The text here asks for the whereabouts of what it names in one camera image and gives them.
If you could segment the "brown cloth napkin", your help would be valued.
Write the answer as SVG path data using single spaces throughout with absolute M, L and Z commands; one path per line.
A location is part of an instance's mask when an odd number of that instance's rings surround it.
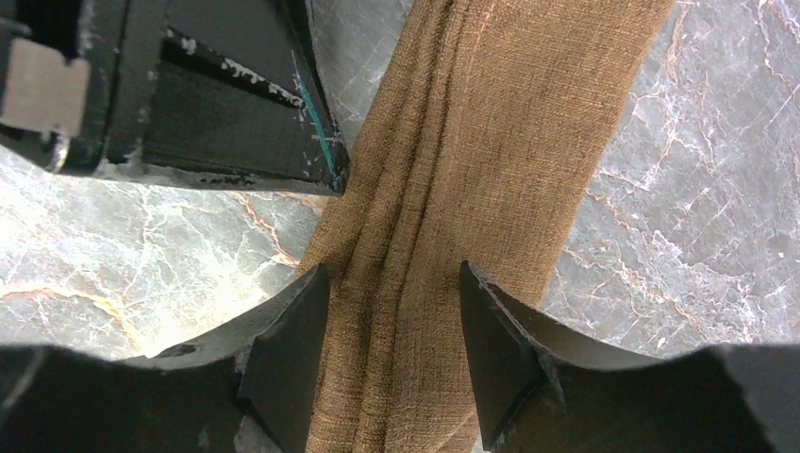
M 332 293 L 310 452 L 466 452 L 458 274 L 539 303 L 669 1 L 417 1 L 302 262 Z

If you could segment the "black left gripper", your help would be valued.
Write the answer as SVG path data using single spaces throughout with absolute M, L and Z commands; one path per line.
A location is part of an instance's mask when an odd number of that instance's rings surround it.
M 142 157 L 192 188 L 340 196 L 350 159 L 308 8 L 4 1 L 1 144 L 54 174 Z

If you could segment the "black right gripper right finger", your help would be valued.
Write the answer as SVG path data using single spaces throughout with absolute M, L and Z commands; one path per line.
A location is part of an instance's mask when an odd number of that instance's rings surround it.
M 662 360 L 506 293 L 472 262 L 460 312 L 491 452 L 795 452 L 799 348 L 716 344 Z

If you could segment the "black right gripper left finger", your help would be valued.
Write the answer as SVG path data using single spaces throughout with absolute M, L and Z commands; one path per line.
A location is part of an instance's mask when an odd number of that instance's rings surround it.
M 1 348 L 5 452 L 302 452 L 328 314 L 317 265 L 273 298 L 155 357 Z

